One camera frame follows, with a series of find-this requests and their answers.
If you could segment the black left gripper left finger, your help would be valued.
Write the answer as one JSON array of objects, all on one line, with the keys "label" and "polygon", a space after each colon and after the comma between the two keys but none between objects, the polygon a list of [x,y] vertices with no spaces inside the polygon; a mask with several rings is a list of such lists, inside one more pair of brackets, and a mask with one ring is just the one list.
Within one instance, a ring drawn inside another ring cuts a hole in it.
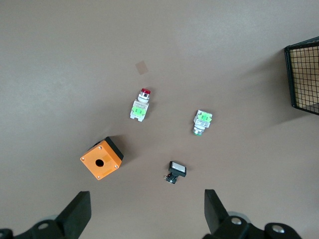
[{"label": "black left gripper left finger", "polygon": [[13,235],[11,229],[1,229],[2,239],[78,239],[91,219],[89,191],[81,191],[53,220],[43,220],[27,231]]}]

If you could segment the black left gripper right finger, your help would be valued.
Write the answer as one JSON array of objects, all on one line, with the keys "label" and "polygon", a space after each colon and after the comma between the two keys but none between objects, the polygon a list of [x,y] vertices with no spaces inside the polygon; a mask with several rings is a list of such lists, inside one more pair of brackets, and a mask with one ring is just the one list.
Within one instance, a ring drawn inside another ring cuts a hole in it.
[{"label": "black left gripper right finger", "polygon": [[240,216],[229,215],[213,189],[205,190],[204,214],[210,230],[210,234],[204,236],[205,239],[301,238],[293,228],[286,224],[268,223],[262,230]]}]

